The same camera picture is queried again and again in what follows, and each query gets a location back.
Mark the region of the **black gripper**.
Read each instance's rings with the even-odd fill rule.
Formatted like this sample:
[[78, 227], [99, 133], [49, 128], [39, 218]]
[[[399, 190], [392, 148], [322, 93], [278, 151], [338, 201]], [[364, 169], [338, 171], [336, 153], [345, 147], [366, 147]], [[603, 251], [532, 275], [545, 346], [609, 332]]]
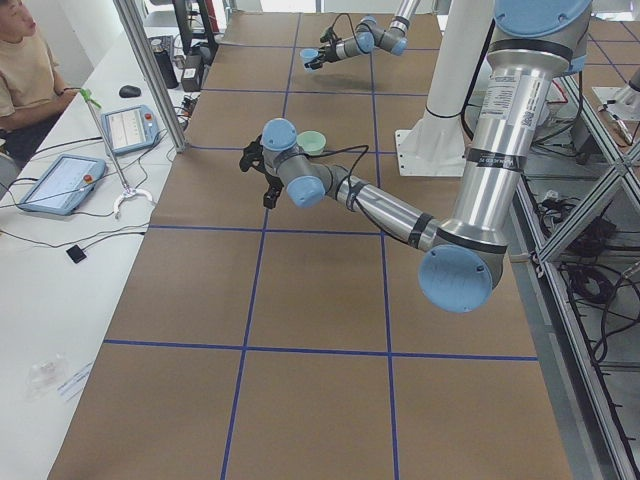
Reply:
[[308, 70], [318, 70], [323, 63], [334, 63], [339, 60], [336, 50], [336, 44], [325, 44], [318, 50], [314, 48], [305, 48], [302, 50], [303, 59], [313, 59], [306, 64]]
[[282, 180], [269, 172], [264, 173], [265, 178], [269, 184], [269, 189], [263, 195], [263, 206], [265, 208], [275, 208], [278, 201], [278, 192], [281, 192], [284, 188]]

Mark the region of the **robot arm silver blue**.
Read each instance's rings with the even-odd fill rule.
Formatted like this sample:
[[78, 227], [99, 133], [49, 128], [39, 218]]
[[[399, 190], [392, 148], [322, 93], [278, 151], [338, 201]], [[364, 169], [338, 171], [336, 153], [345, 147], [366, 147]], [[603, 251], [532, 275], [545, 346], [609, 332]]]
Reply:
[[357, 178], [340, 166], [313, 163], [294, 125], [267, 122], [258, 139], [262, 170], [276, 191], [308, 208], [329, 196], [398, 241], [425, 253], [424, 295], [464, 313], [485, 304], [503, 271], [502, 233], [553, 79], [582, 69], [588, 1], [498, 1], [488, 45], [491, 76], [452, 216], [444, 222]]
[[[300, 52], [304, 68], [307, 71], [318, 70], [326, 63], [368, 55], [376, 48], [396, 56], [402, 55], [408, 43], [411, 18], [419, 4], [419, 1], [402, 1], [388, 28], [382, 28], [371, 15], [363, 17], [354, 26], [349, 14], [338, 14], [321, 35], [321, 46], [306, 48]], [[347, 18], [351, 30], [351, 35], [347, 38], [341, 38], [334, 29], [342, 16]]]

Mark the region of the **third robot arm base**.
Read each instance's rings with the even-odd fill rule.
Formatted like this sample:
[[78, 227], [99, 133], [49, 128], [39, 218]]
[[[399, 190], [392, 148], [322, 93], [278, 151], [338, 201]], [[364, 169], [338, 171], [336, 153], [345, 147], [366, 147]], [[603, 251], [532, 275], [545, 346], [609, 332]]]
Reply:
[[594, 87], [593, 91], [614, 118], [639, 121], [639, 70], [623, 87]]

